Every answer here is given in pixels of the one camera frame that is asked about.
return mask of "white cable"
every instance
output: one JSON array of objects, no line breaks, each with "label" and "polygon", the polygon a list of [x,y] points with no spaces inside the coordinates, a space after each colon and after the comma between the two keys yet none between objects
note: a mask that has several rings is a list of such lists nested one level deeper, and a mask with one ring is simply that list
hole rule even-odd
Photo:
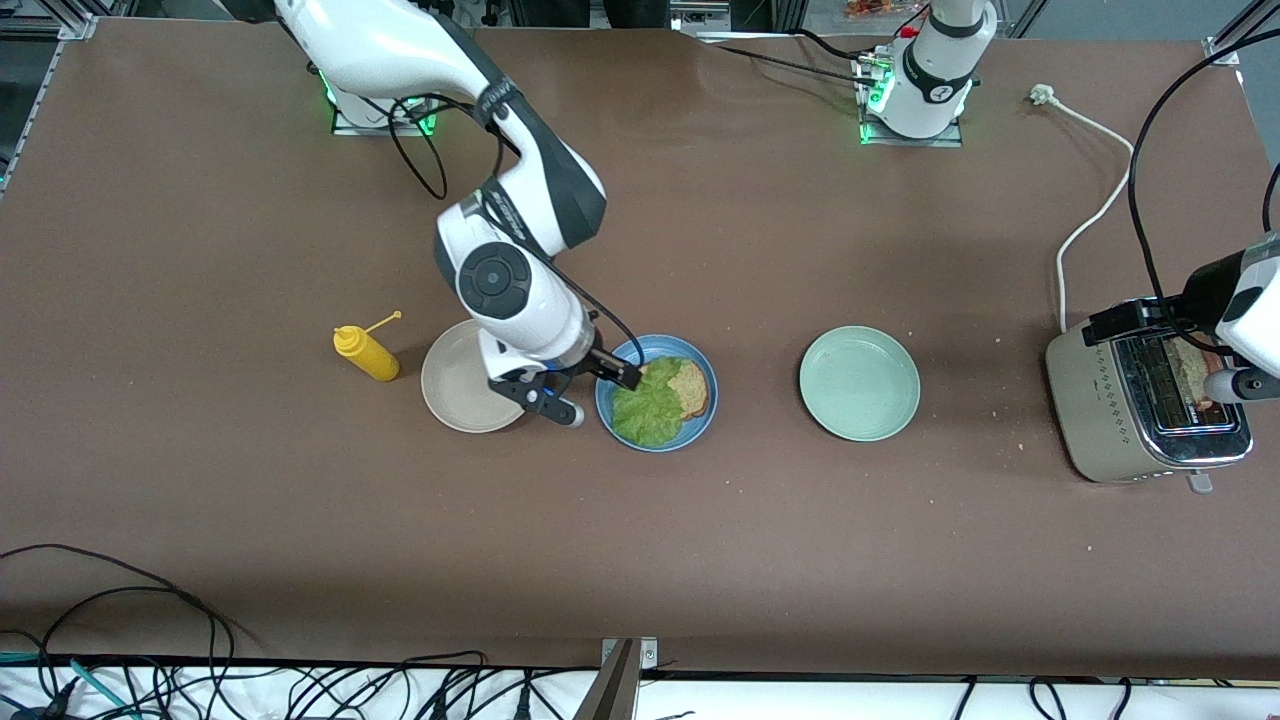
[{"label": "white cable", "polygon": [[[1061,100],[1053,96],[1053,88],[1051,86],[1037,85],[1036,87],[1032,88],[1028,97],[1030,97],[1033,105],[1051,105],[1066,113],[1068,115],[1075,118],[1076,120],[1080,120],[1082,123],[1092,128],[1107,133],[1108,136],[1119,141],[1121,145],[1124,145],[1125,150],[1129,152],[1129,158],[1130,159],[1133,158],[1132,142],[1125,140],[1124,136],[1115,132],[1114,129],[1103,126],[1102,123],[1085,118],[1084,115],[1064,105]],[[1080,237],[1080,234],[1084,233],[1084,231],[1089,229],[1089,225],[1098,222],[1098,219],[1102,218],[1102,215],[1107,214],[1107,210],[1111,209],[1111,204],[1116,201],[1116,197],[1120,197],[1120,193],[1124,191],[1125,184],[1128,184],[1128,182],[1129,182],[1129,163],[1125,163],[1124,177],[1120,178],[1120,183],[1116,184],[1116,188],[1111,191],[1111,196],[1107,197],[1107,201],[1102,204],[1102,208],[1097,213],[1094,213],[1092,218],[1084,220],[1084,223],[1082,223],[1080,227],[1075,228],[1071,232],[1071,234],[1066,236],[1066,240],[1062,241],[1062,246],[1057,249],[1057,258],[1055,260],[1055,266],[1057,269],[1057,328],[1060,332],[1064,333],[1066,332],[1066,273],[1062,270],[1062,258],[1066,256],[1066,250],[1071,247],[1071,243],[1075,242],[1075,238]]]}]

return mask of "green led light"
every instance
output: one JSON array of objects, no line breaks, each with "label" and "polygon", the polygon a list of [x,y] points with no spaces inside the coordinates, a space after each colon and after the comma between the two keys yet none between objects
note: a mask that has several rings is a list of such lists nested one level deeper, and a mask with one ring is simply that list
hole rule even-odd
[{"label": "green led light", "polygon": [[417,122],[417,129],[422,131],[422,135],[435,133],[435,115],[428,115]]},{"label": "green led light", "polygon": [[320,70],[316,70],[316,73],[319,73],[319,74],[320,74],[320,82],[323,82],[323,83],[324,83],[324,96],[325,96],[325,99],[326,99],[326,100],[329,100],[329,104],[330,104],[330,105],[333,105],[334,108],[337,108],[337,106],[338,106],[338,101],[337,101],[337,100],[334,100],[334,97],[333,97],[333,86],[332,86],[332,85],[329,85],[329,81],[328,81],[328,79],[325,79],[325,77],[324,77],[324,73],[323,73],[323,72],[320,72]]}]

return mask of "beige plate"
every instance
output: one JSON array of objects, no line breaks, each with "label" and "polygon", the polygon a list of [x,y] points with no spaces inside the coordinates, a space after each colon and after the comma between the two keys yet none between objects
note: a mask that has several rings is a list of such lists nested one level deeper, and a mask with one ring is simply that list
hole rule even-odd
[{"label": "beige plate", "polygon": [[489,389],[479,333],[480,323],[458,323],[444,331],[422,361],[422,400],[442,423],[465,433],[492,433],[525,414]]}]

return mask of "lettuce leaf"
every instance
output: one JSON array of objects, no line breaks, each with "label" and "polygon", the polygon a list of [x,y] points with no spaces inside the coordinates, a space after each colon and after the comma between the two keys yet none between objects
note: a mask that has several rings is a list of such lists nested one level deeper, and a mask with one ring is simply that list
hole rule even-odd
[{"label": "lettuce leaf", "polygon": [[684,425],[680,396],[667,384],[689,360],[655,357],[645,365],[635,392],[613,392],[613,430],[643,447],[659,447],[676,438]]}]

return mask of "plate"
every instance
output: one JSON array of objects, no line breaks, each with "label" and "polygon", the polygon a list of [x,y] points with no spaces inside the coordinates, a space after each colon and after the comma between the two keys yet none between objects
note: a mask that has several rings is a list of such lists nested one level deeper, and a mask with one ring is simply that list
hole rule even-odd
[{"label": "plate", "polygon": [[479,336],[480,323],[458,323],[436,338],[422,360],[422,400],[442,423],[463,433],[492,433],[525,414],[489,389]]},{"label": "plate", "polygon": [[[640,347],[644,348],[645,363],[653,360],[654,357],[666,356],[687,357],[694,363],[698,363],[698,368],[703,372],[703,375],[707,377],[707,411],[698,418],[685,420],[675,439],[666,445],[659,445],[658,447],[636,445],[613,432],[613,393],[621,389],[618,386],[608,380],[595,380],[595,411],[600,415],[600,420],[609,430],[609,434],[618,438],[618,442],[626,445],[627,447],[641,452],[671,452],[672,450],[680,450],[681,447],[685,447],[698,439],[698,436],[703,434],[703,432],[707,430],[707,427],[712,424],[712,416],[716,415],[716,401],[719,396],[719,388],[716,383],[716,373],[712,372],[712,364],[707,360],[705,355],[678,337],[669,334],[644,334],[636,340],[640,341]],[[631,341],[620,345],[613,354],[627,363],[637,363],[640,360],[640,354],[636,352],[636,347],[631,343]]]},{"label": "plate", "polygon": [[827,332],[800,363],[800,395],[814,420],[845,439],[884,439],[920,405],[920,373],[910,354],[874,328]]}]

